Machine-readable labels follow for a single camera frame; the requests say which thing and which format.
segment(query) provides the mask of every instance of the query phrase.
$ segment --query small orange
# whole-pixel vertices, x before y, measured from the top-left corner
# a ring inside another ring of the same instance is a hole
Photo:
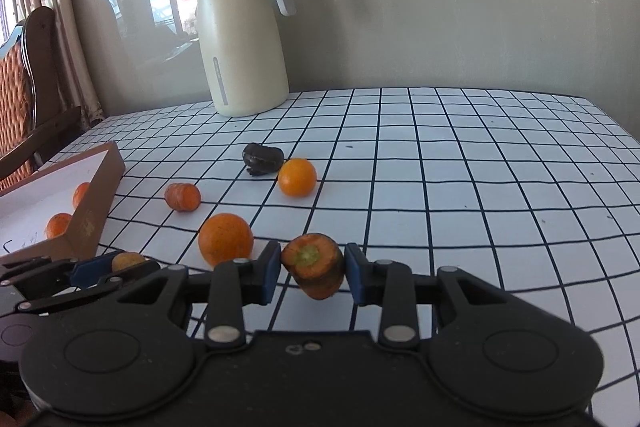
[[[89,188],[89,185],[90,184],[88,182],[84,182],[79,184],[78,188],[76,188],[76,191],[74,192],[74,199],[72,201],[74,208],[78,208],[78,205],[80,204],[80,201],[82,201],[82,198],[84,198],[84,194]]]
[[[200,253],[211,266],[238,257],[249,257],[254,234],[247,222],[236,214],[209,217],[198,234]]]
[[[304,198],[316,186],[316,168],[309,160],[292,158],[280,169],[278,186],[287,196]]]
[[[53,239],[54,237],[58,237],[66,232],[66,227],[69,226],[69,221],[71,221],[71,214],[67,214],[66,212],[61,212],[60,214],[56,214],[47,223],[47,228],[45,229],[45,233],[47,234],[47,239]]]

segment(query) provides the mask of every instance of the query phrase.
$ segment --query carrot piece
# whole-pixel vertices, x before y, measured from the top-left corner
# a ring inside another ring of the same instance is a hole
[[[164,201],[178,212],[193,212],[200,206],[200,191],[190,183],[172,183],[164,191]]]
[[[295,238],[282,251],[282,264],[309,297],[326,299],[344,279],[344,257],[337,243],[322,233]]]

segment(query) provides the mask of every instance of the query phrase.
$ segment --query black rock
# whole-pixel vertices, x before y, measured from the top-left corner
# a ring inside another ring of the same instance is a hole
[[[242,151],[242,160],[251,176],[262,176],[280,170],[284,163],[284,152],[277,147],[250,143]]]

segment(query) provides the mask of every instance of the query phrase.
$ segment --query cardboard box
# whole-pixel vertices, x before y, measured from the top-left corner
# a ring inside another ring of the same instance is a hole
[[[0,192],[0,263],[94,257],[124,170],[118,147],[108,142]],[[82,182],[90,186],[74,211],[73,194]],[[69,226],[63,235],[47,239],[47,222],[59,212],[72,214]]]

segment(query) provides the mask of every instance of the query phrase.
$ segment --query grid tablecloth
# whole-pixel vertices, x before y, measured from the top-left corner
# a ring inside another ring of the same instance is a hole
[[[389,88],[304,92],[246,118],[211,102],[108,118],[54,158],[115,140],[127,171],[98,253],[140,251],[206,270],[196,234],[217,212],[251,224],[254,255],[322,232],[415,273],[455,265],[593,333],[605,368],[590,409],[606,425],[640,419],[640,145],[582,98],[506,90]],[[292,199],[251,178],[242,149],[263,142],[311,160],[316,190]],[[201,207],[172,212],[169,182]],[[188,334],[202,336],[194,307]],[[420,306],[420,334],[435,324]],[[369,329],[346,283],[306,298],[282,272],[273,302],[245,308],[248,331]]]

